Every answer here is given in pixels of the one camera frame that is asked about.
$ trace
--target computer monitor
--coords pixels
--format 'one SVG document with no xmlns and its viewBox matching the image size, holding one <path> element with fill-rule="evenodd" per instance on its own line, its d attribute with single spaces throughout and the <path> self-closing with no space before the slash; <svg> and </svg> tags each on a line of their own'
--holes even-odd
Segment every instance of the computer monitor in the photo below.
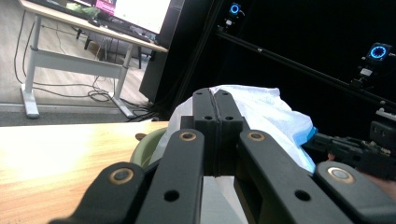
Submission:
<svg viewBox="0 0 396 224">
<path fill-rule="evenodd" d="M 95 7 L 144 30 L 159 34 L 171 0 L 96 0 Z"/>
</svg>

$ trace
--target light wood tabletop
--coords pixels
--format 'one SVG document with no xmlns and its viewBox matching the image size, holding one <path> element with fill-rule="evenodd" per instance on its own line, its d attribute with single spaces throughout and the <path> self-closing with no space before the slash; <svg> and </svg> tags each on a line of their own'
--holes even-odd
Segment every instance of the light wood tabletop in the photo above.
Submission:
<svg viewBox="0 0 396 224">
<path fill-rule="evenodd" d="M 167 122 L 0 128 L 0 223 L 68 217 L 107 166 L 129 161 L 137 133 Z"/>
<path fill-rule="evenodd" d="M 123 34 L 117 33 L 115 31 L 109 30 L 103 26 L 96 27 L 94 25 L 89 24 L 88 21 L 83 20 L 81 18 L 72 16 L 72 15 L 68 15 L 68 14 L 62 13 L 60 11 L 48 8 L 48 7 L 43 7 L 43 6 L 40 6 L 38 4 L 29 2 L 26 0 L 19 0 L 19 1 L 20 1 L 21 6 L 25 10 L 33 12 L 35 14 L 38 14 L 38 15 L 41 15 L 41 16 L 44 16 L 44 17 L 47 17 L 47 18 L 50 18 L 50 19 L 53 19 L 56 21 L 62 21 L 62 22 L 77 26 L 78 28 L 87 29 L 87 30 L 94 31 L 94 32 L 102 34 L 102 35 L 106 35 L 106 36 L 110 36 L 110 37 L 113 37 L 113 38 L 116 38 L 119 40 L 123 40 L 128 43 L 137 44 L 139 46 L 153 49 L 155 51 L 159 51 L 159 52 L 167 52 L 168 51 L 168 49 L 166 49 L 162 46 L 158 46 L 153 43 L 148 43 L 146 41 L 143 41 L 143 40 L 140 40 L 140 39 L 128 36 L 128 35 L 123 35 Z"/>
</svg>

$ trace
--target wooden table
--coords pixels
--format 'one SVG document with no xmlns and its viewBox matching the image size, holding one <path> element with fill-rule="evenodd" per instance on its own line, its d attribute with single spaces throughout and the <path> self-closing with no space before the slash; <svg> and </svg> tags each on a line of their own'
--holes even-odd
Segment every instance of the wooden table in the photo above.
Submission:
<svg viewBox="0 0 396 224">
<path fill-rule="evenodd" d="M 70 216 L 107 166 L 129 161 L 137 133 L 167 122 L 0 128 L 0 223 Z"/>
</svg>

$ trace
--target motion capture camera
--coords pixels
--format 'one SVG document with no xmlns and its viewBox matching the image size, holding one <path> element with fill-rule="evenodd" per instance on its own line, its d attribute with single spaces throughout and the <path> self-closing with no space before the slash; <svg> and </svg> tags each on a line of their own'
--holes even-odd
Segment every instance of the motion capture camera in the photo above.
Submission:
<svg viewBox="0 0 396 224">
<path fill-rule="evenodd" d="M 374 43 L 366 55 L 366 62 L 372 65 L 380 65 L 390 55 L 392 46 L 387 44 Z"/>
<path fill-rule="evenodd" d="M 380 72 L 381 67 L 383 67 L 383 63 L 388 56 L 395 56 L 395 54 L 390 52 L 391 48 L 391 45 L 374 43 L 370 47 L 366 56 L 361 58 L 364 60 L 365 65 L 359 66 L 359 77 L 352 79 L 350 86 L 358 89 L 365 88 L 368 80 L 371 77 L 375 77 Z"/>
<path fill-rule="evenodd" d="M 232 3 L 231 6 L 230 6 L 230 10 L 229 10 L 229 14 L 228 15 L 230 17 L 237 17 L 238 13 L 240 12 L 240 10 L 241 10 L 241 5 L 236 4 L 236 3 Z"/>
<path fill-rule="evenodd" d="M 225 33 L 233 33 L 236 29 L 235 26 L 240 22 L 241 17 L 245 17 L 245 13 L 242 11 L 242 6 L 232 2 L 227 15 L 224 18 L 224 23 L 220 26 L 221 30 Z"/>
</svg>

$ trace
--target mounting hole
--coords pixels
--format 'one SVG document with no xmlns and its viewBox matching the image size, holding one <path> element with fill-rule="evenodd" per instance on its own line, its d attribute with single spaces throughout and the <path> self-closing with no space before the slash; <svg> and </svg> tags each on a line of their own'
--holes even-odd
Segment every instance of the mounting hole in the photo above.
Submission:
<svg viewBox="0 0 396 224">
<path fill-rule="evenodd" d="M 178 137 L 183 141 L 192 141 L 197 135 L 195 133 L 181 133 Z"/>
<path fill-rule="evenodd" d="M 163 195 L 163 198 L 169 202 L 172 203 L 178 199 L 180 195 L 178 194 L 177 190 L 171 189 L 165 192 Z"/>
<path fill-rule="evenodd" d="M 355 182 L 355 178 L 352 174 L 338 167 L 330 167 L 327 170 L 327 173 L 330 175 L 331 178 L 340 182 L 344 182 L 346 184 L 352 184 Z"/>
<path fill-rule="evenodd" d="M 311 196 L 309 196 L 309 194 L 303 190 L 297 189 L 294 192 L 294 195 L 300 199 L 301 201 L 305 201 L 308 202 L 309 200 L 311 200 Z"/>
<path fill-rule="evenodd" d="M 111 173 L 109 179 L 112 184 L 121 185 L 130 181 L 134 177 L 134 172 L 128 168 L 120 168 Z"/>
<path fill-rule="evenodd" d="M 262 140 L 265 139 L 265 137 L 264 137 L 264 135 L 262 133 L 249 133 L 247 135 L 247 137 L 250 140 L 257 141 L 257 142 L 262 141 Z"/>
</svg>

